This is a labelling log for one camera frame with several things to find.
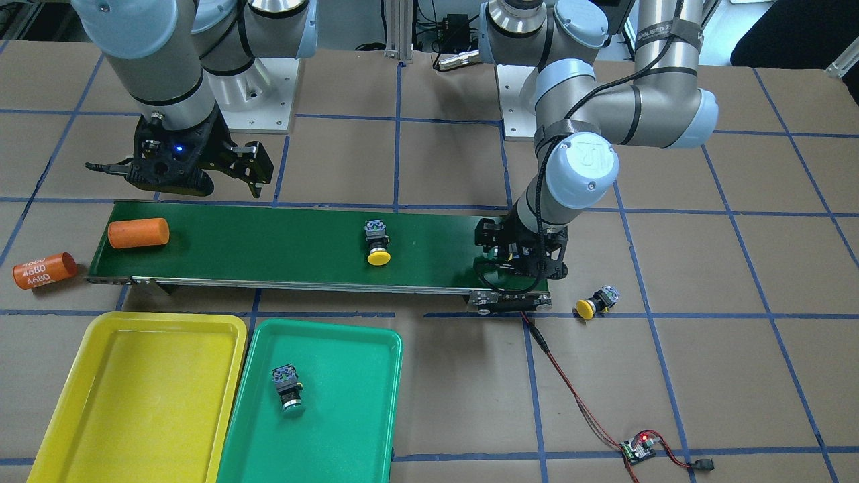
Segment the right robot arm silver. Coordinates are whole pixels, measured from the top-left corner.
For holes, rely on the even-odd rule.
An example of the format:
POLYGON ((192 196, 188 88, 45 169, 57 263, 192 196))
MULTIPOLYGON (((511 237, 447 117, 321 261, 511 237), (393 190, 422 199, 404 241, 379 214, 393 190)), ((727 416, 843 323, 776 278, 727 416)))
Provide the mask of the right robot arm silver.
POLYGON ((84 31, 139 108, 133 153, 86 169, 137 189, 205 197, 218 171, 258 198, 274 166, 260 142, 234 143, 224 118, 276 86, 263 58, 313 57, 316 1, 74 1, 84 31))

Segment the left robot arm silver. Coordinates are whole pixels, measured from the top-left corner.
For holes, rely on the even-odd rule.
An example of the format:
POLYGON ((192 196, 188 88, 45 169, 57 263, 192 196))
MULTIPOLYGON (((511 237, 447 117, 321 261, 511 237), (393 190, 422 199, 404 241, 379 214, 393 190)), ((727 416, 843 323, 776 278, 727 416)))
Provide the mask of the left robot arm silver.
POLYGON ((619 175, 617 146, 702 146, 719 107, 699 86, 700 1, 642 1, 634 72, 601 83, 593 70, 609 40, 590 1, 489 1, 479 21, 485 64, 533 67, 534 155, 539 169, 507 217, 482 220, 474 271, 561 279, 568 224, 600 201, 619 175))

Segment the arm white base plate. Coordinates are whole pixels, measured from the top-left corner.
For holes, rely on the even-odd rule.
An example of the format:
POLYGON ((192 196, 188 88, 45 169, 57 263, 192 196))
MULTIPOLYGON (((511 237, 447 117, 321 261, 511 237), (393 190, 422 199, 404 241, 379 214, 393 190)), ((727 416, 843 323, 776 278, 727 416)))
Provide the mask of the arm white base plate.
POLYGON ((228 129, 236 133, 286 134, 291 128, 303 61, 257 58, 235 76, 206 77, 228 129))
POLYGON ((509 141, 531 141, 536 129, 536 68, 497 65, 496 74, 504 138, 509 141))

